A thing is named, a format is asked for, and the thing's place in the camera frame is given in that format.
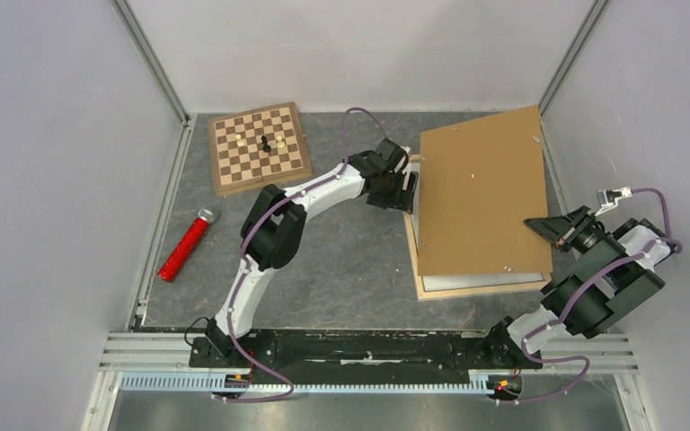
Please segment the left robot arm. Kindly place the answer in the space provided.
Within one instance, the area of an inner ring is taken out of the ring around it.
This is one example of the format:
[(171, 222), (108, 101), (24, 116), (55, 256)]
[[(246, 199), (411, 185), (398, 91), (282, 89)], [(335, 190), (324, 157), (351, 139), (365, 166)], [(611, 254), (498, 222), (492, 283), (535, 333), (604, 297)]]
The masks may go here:
[(240, 364), (242, 339), (274, 275), (297, 254), (307, 221), (341, 202), (365, 198), (373, 207), (413, 211), (419, 174), (409, 169), (411, 150), (384, 138), (375, 149), (352, 154), (300, 185), (261, 189), (242, 230), (239, 268), (228, 297), (209, 320), (206, 338), (222, 365)]

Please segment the wooden picture frame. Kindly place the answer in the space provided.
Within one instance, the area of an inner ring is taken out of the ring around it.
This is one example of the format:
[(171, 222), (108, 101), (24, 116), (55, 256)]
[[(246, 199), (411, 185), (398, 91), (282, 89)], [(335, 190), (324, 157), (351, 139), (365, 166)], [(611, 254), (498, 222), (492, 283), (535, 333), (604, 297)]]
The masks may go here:
[(552, 248), (525, 226), (548, 214), (541, 154), (484, 157), (462, 163), (443, 157), (422, 172), (404, 225), (419, 300), (539, 290), (551, 279)]

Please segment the printed photo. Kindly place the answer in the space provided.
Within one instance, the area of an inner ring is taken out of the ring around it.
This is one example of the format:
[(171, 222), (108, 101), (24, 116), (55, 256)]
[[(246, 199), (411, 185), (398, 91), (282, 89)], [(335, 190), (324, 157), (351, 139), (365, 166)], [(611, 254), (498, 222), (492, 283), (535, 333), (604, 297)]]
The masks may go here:
[(450, 299), (476, 295), (503, 295), (533, 292), (552, 280), (550, 273), (515, 273), (505, 267), (498, 274), (421, 276), (418, 271), (420, 193), (414, 198), (414, 211), (404, 214), (411, 271), (419, 301)]

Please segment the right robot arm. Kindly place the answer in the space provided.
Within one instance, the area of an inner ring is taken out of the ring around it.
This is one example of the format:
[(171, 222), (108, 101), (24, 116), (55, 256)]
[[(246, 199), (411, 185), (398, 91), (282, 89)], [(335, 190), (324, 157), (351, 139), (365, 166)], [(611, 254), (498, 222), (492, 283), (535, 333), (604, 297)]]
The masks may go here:
[(579, 256), (542, 288), (536, 311), (504, 318), (485, 337), (483, 355), (499, 367), (535, 362), (554, 338), (606, 332), (665, 286), (655, 267), (682, 250), (647, 219), (609, 232), (588, 207), (524, 224), (557, 251)]

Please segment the brown cardboard backing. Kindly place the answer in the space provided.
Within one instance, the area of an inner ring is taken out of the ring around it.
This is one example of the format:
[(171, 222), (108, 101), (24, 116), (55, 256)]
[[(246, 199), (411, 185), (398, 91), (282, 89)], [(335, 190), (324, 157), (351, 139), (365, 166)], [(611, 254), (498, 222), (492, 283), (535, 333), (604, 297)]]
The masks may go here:
[(528, 227), (548, 214), (537, 106), (420, 135), (418, 272), (550, 273), (550, 245)]

